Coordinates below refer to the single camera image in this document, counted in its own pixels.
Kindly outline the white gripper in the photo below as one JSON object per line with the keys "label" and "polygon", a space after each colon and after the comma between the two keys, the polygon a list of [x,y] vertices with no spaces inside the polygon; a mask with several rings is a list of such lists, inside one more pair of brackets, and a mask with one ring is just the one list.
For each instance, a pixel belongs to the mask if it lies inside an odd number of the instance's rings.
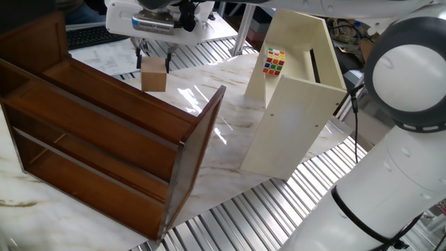
{"label": "white gripper", "polygon": [[[214,1],[200,0],[110,0],[106,1],[106,28],[110,33],[135,38],[161,40],[173,44],[196,45],[206,37],[208,16]],[[141,68],[142,44],[135,48]],[[166,72],[175,45],[167,50]]]}

